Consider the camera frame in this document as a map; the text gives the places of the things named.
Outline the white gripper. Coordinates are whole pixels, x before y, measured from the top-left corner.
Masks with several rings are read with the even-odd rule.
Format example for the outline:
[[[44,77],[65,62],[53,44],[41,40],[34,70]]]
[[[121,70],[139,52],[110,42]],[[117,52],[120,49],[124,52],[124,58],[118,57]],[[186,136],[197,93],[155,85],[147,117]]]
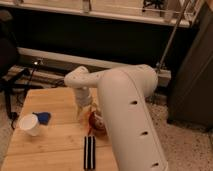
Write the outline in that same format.
[[[88,87],[75,88],[74,94],[76,103],[78,105],[76,118],[79,122],[81,122],[86,119],[87,109],[85,106],[90,105],[93,101],[93,98]]]

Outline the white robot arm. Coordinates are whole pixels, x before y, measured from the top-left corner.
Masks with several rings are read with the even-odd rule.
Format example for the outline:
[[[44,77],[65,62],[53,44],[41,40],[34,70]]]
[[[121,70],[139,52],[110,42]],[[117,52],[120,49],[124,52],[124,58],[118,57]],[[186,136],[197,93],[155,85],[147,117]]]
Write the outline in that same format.
[[[89,72],[80,66],[64,78],[74,89],[76,102],[91,101],[97,89],[101,114],[119,171],[169,171],[169,164],[146,106],[158,85],[156,71],[146,65],[128,65]]]

